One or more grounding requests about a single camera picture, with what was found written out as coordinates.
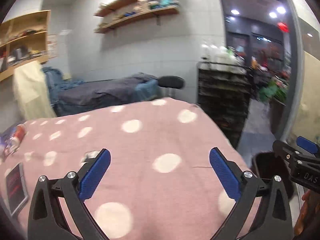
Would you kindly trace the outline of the person's right hand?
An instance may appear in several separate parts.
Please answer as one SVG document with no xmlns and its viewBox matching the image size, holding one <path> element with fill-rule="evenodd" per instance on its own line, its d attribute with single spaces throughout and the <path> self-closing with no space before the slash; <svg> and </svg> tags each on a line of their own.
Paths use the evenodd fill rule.
<svg viewBox="0 0 320 240">
<path fill-rule="evenodd" d="M 293 239 L 319 240 L 319 193 L 308 190 L 302 200 L 304 203 L 293 228 Z"/>
</svg>

